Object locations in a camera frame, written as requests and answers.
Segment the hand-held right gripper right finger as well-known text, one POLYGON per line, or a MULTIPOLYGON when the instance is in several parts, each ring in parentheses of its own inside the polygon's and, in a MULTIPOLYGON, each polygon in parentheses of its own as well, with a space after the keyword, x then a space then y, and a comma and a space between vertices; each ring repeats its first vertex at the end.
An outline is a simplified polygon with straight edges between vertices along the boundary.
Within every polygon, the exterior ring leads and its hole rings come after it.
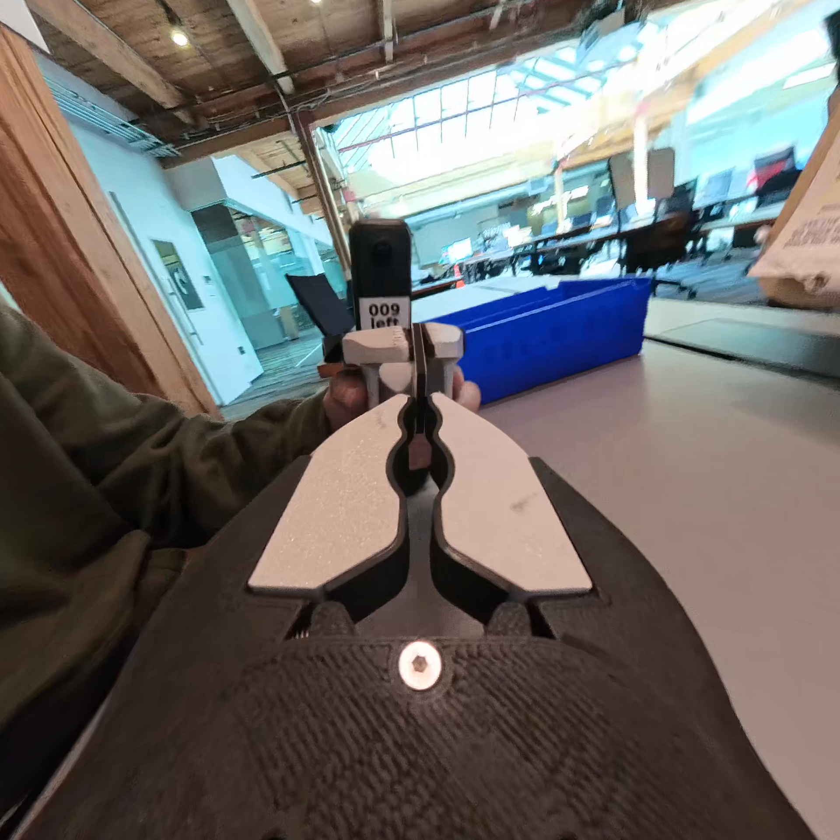
POLYGON ((479 622, 499 605, 592 592, 587 572, 526 452, 442 393, 429 397, 436 590, 479 622))

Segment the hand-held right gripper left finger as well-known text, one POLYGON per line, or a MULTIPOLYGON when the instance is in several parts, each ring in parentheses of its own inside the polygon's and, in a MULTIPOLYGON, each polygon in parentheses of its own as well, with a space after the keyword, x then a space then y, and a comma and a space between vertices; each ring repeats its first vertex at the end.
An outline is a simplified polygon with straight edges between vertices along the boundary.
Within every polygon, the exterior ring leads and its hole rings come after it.
POLYGON ((410 402, 394 395, 316 449, 248 579, 253 593, 339 602, 366 618, 400 592, 409 552, 394 464, 410 402))

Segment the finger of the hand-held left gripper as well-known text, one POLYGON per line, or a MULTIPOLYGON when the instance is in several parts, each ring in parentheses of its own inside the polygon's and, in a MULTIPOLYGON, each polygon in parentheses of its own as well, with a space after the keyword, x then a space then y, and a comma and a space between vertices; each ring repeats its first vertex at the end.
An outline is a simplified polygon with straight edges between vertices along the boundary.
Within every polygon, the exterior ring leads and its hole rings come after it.
POLYGON ((426 393, 455 396, 455 373, 465 351, 462 330, 452 324, 424 322, 420 324, 426 393))
POLYGON ((343 363, 361 373, 367 408, 376 408, 393 396, 416 395, 414 347, 408 329, 383 327, 347 333, 343 363))

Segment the blue plastic bin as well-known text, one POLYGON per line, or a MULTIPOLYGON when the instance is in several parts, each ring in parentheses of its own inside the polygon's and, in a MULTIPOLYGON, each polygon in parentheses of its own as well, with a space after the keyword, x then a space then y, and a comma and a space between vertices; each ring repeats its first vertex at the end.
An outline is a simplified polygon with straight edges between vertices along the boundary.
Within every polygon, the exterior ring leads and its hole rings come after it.
POLYGON ((434 315, 465 334, 459 363, 490 404, 639 355, 652 281, 564 280, 434 315))

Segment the person's left hand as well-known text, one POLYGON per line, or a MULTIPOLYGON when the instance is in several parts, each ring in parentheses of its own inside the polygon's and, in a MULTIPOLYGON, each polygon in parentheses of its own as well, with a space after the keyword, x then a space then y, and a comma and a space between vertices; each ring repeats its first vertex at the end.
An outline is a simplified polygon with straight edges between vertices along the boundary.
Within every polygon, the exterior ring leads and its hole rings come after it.
MULTIPOLYGON (((452 398, 474 413, 480 409, 480 389, 465 379, 459 365, 454 368, 452 398)), ((361 368, 344 366, 338 371, 324 393, 322 404, 333 432, 364 414, 369 402, 361 368)))

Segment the black mesh chair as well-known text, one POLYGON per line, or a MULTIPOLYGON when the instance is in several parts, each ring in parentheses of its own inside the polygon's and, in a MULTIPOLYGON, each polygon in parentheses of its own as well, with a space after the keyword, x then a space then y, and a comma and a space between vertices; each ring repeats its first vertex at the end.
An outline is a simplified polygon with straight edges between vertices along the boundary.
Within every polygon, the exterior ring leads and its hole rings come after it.
POLYGON ((324 338, 342 337, 354 330, 354 316, 346 298, 340 298, 323 273, 290 275, 286 280, 298 302, 324 338))

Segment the row of office desks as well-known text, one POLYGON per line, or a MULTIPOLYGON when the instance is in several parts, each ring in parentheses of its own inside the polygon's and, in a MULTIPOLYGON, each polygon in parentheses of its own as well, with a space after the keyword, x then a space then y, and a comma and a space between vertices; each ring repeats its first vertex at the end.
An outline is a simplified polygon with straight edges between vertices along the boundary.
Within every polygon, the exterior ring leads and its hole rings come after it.
POLYGON ((747 171, 730 168, 678 184, 655 198, 646 215, 633 205, 618 209, 610 191, 595 205, 604 214, 573 218, 568 229, 546 227, 517 244, 485 237, 478 249, 467 239, 466 255, 445 255, 437 276, 413 282, 412 298, 497 277, 612 272, 647 276, 652 293, 666 290, 667 298, 756 302, 762 294, 748 274, 759 255, 759 231, 776 221, 801 172, 788 146, 756 158, 747 171))

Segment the wooden column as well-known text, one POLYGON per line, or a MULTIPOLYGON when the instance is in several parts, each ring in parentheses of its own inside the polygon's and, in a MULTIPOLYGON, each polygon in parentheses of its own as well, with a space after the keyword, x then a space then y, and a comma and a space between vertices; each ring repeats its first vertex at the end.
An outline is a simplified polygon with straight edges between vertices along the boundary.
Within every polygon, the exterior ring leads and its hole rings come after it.
POLYGON ((1 36, 1 274, 61 349, 188 415, 216 401, 25 39, 1 36))

